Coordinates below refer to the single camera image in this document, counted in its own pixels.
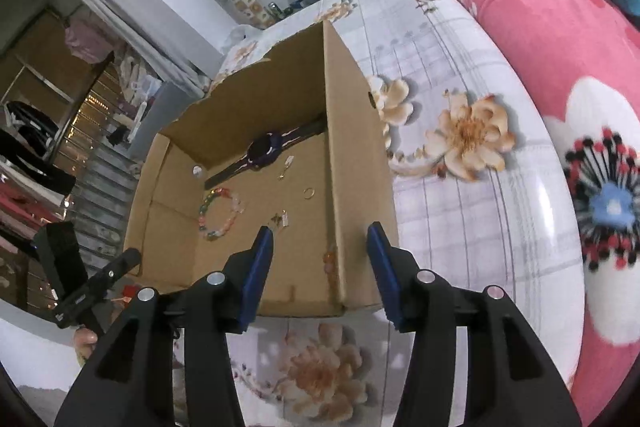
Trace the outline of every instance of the flower print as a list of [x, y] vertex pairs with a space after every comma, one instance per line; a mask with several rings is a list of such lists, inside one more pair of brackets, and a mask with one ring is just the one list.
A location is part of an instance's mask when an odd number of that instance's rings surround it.
[[242, 64], [244, 64], [247, 58], [249, 58], [249, 55], [251, 55], [252, 51], [256, 48], [257, 45], [258, 45], [258, 41], [252, 41], [252, 42], [249, 42], [249, 44], [246, 44], [238, 48], [238, 50], [236, 51], [236, 54], [234, 55], [234, 60], [236, 61], [236, 65], [241, 66]]
[[334, 2], [326, 12], [318, 14], [314, 22], [336, 22], [337, 20], [350, 15], [351, 12], [353, 12], [353, 9], [357, 7], [358, 5], [354, 3], [353, 0], [342, 0], [339, 3]]
[[370, 76], [367, 82], [380, 120], [390, 125], [404, 125], [414, 111], [414, 105], [404, 101], [409, 95], [409, 84], [401, 79], [387, 84], [379, 76]]
[[360, 349], [343, 343], [342, 326], [320, 323], [318, 341], [287, 333], [278, 383], [293, 411], [309, 418], [340, 423], [353, 416], [353, 408], [367, 400], [364, 382], [353, 378], [362, 365]]
[[626, 98], [591, 76], [575, 83], [564, 121], [543, 117], [578, 221], [587, 304], [614, 345], [640, 339], [640, 121]]
[[437, 0], [415, 0], [417, 7], [422, 9], [422, 13], [432, 13], [435, 12], [438, 8], [434, 6], [433, 3]]
[[442, 176], [442, 167], [434, 169], [440, 161], [447, 171], [466, 181], [476, 181], [476, 172], [486, 167], [504, 169], [500, 153], [513, 149], [515, 136], [508, 131], [507, 112], [490, 94], [471, 106], [466, 93], [449, 94], [449, 109], [438, 117], [437, 131], [427, 131], [424, 151], [432, 162], [427, 166], [398, 169], [404, 176], [424, 176], [436, 173]]

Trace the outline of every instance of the wristwatch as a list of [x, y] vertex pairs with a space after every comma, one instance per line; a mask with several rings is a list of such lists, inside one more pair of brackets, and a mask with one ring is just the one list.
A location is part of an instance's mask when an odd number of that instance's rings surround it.
[[260, 170], [267, 165], [271, 165], [278, 159], [282, 151], [316, 134], [321, 134], [325, 129], [326, 115], [323, 113], [314, 121], [296, 127], [284, 134], [279, 132], [263, 134], [251, 143], [242, 158], [205, 181], [204, 188], [209, 190], [247, 169]]

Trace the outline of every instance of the metal screw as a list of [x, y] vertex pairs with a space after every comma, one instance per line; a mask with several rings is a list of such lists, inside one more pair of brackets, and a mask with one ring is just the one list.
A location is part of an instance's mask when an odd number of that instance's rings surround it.
[[420, 270], [416, 275], [416, 278], [423, 284], [431, 284], [436, 280], [436, 274], [431, 270]]
[[138, 292], [138, 299], [141, 301], [150, 301], [152, 298], [156, 296], [156, 291], [153, 288], [142, 288]]
[[212, 286], [218, 286], [225, 282], [225, 274], [222, 272], [212, 272], [207, 275], [207, 282]]
[[500, 288], [500, 286], [489, 286], [486, 289], [487, 295], [489, 295], [492, 299], [502, 299], [504, 297], [504, 290]]

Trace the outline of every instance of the red cloth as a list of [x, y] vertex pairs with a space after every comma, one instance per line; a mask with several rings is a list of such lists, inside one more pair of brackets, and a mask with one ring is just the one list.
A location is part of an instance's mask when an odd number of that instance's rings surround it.
[[46, 223], [60, 221], [60, 218], [8, 178], [4, 182], [0, 182], [0, 206], [7, 214], [34, 230]]

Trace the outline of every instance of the watch face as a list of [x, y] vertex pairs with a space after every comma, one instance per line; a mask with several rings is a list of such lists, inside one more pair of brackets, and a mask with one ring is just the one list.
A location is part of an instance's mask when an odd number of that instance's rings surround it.
[[271, 133], [260, 136], [255, 139], [246, 152], [247, 159], [250, 163], [256, 163], [264, 158], [271, 150]]

